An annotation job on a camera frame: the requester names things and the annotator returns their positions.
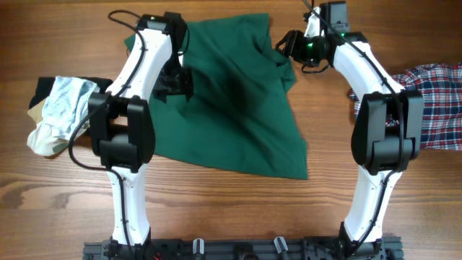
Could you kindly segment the green shirt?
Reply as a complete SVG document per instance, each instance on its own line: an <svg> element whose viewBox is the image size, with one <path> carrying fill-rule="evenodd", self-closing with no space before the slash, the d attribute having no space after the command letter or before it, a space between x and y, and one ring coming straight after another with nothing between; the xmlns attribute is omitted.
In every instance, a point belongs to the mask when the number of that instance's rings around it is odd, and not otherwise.
<svg viewBox="0 0 462 260"><path fill-rule="evenodd" d="M296 76L271 44L270 16L189 22L193 96L151 99L155 154L220 170L305 180L308 145L287 93Z"/></svg>

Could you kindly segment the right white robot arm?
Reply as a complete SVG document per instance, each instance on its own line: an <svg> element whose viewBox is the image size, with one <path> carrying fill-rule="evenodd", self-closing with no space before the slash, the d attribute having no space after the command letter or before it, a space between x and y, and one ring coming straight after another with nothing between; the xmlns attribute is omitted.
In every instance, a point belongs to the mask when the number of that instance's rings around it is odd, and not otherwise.
<svg viewBox="0 0 462 260"><path fill-rule="evenodd" d="M326 60L359 99L351 138L358 179L335 252L340 259L376 256L385 242L382 223L394 186L419 154L422 94L392 79L360 32L307 35L291 30L275 49L303 66Z"/></svg>

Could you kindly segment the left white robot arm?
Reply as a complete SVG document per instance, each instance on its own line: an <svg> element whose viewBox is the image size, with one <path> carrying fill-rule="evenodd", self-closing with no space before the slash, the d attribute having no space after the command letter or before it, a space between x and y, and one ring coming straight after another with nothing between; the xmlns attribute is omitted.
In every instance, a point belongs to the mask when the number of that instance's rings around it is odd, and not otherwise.
<svg viewBox="0 0 462 260"><path fill-rule="evenodd" d="M182 65L188 26L179 13L144 14L134 46L118 78L88 102L92 150L112 185L115 226L110 243L117 254L147 247L150 226L144 176L155 148L149 99L193 95L190 69Z"/></svg>

